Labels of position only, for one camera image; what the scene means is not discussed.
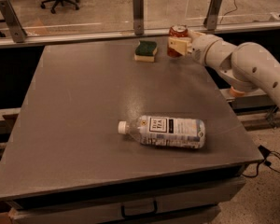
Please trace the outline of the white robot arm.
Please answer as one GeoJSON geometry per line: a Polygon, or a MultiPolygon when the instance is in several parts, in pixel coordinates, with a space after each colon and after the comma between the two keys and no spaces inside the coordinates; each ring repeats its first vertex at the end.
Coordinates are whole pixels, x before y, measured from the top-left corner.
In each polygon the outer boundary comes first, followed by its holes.
{"type": "Polygon", "coordinates": [[[280,62],[262,45],[235,46],[216,35],[189,30],[187,37],[168,37],[168,45],[182,56],[214,69],[237,92],[262,89],[280,108],[280,62]]]}

